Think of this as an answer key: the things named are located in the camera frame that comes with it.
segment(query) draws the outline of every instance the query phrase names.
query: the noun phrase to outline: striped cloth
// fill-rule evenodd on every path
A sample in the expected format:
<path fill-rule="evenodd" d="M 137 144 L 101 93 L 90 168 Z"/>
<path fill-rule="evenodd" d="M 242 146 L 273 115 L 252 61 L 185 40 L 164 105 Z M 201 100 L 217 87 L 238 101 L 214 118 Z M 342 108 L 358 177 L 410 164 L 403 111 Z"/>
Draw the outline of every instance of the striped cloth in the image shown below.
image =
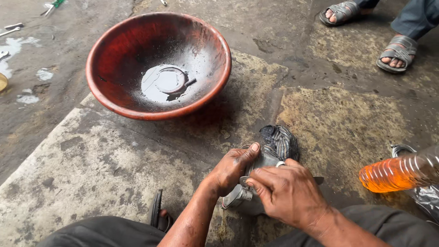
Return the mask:
<path fill-rule="evenodd" d="M 297 138 L 281 125 L 266 125 L 261 130 L 264 143 L 263 150 L 280 160 L 288 158 L 299 160 L 299 146 Z"/>

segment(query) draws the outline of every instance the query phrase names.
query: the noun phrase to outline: jeans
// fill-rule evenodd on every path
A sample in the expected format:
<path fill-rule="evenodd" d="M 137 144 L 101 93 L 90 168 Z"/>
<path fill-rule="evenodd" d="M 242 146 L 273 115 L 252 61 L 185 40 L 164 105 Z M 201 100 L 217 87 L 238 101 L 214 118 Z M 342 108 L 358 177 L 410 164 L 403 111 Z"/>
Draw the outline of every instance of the jeans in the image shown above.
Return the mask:
<path fill-rule="evenodd" d="M 379 0 L 353 0 L 360 8 L 375 8 Z M 439 0 L 411 0 L 393 20 L 397 33 L 417 40 L 439 24 Z"/>

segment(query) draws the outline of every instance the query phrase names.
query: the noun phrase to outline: hand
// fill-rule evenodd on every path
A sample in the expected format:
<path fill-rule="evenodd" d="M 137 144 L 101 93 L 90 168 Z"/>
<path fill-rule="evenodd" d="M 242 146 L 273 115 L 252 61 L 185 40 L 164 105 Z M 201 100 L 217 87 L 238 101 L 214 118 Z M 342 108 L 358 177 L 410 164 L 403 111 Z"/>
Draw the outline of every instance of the hand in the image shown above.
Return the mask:
<path fill-rule="evenodd" d="M 310 171 L 292 159 L 285 166 L 253 170 L 246 183 L 256 190 L 268 216 L 305 232 L 331 213 Z"/>
<path fill-rule="evenodd" d="M 213 184 L 219 196 L 226 196 L 239 183 L 245 168 L 259 155 L 261 145 L 253 143 L 249 149 L 231 149 L 207 175 L 205 181 Z"/>

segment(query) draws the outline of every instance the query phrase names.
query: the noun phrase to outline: ring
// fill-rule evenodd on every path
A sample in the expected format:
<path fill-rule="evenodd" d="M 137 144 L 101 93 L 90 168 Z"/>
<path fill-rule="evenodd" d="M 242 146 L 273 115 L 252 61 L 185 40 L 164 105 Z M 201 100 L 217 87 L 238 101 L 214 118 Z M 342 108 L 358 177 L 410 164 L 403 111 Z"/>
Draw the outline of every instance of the ring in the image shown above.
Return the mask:
<path fill-rule="evenodd" d="M 284 166 L 284 165 L 285 165 L 285 162 L 283 162 L 283 161 L 279 161 L 279 162 L 276 164 L 276 167 Z"/>

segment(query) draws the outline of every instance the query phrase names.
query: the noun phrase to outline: toe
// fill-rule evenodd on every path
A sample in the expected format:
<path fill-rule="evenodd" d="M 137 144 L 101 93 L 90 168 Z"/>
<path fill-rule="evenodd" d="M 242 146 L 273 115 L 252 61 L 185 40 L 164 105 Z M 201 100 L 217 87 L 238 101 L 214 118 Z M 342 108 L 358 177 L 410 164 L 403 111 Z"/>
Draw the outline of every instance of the toe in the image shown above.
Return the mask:
<path fill-rule="evenodd" d="M 166 209 L 162 209 L 162 210 L 160 210 L 160 212 L 158 214 L 162 217 L 165 217 L 166 214 L 168 214 L 168 211 Z"/>
<path fill-rule="evenodd" d="M 390 66 L 390 67 L 395 67 L 396 64 L 398 63 L 398 61 L 399 61 L 399 59 L 394 59 L 393 61 L 391 61 L 391 62 L 389 63 L 389 66 Z"/>
<path fill-rule="evenodd" d="M 332 12 L 332 10 L 328 9 L 328 11 L 326 11 L 326 18 L 330 18 L 333 15 L 334 12 Z"/>
<path fill-rule="evenodd" d="M 333 14 L 331 16 L 331 18 L 329 18 L 329 21 L 332 22 L 332 23 L 335 23 L 337 21 L 337 19 L 335 18 L 335 14 Z"/>
<path fill-rule="evenodd" d="M 383 63 L 389 63 L 391 58 L 381 58 L 381 62 Z"/>
<path fill-rule="evenodd" d="M 403 63 L 404 62 L 402 60 L 399 60 L 398 63 L 396 64 L 396 67 L 400 68 L 403 65 Z"/>

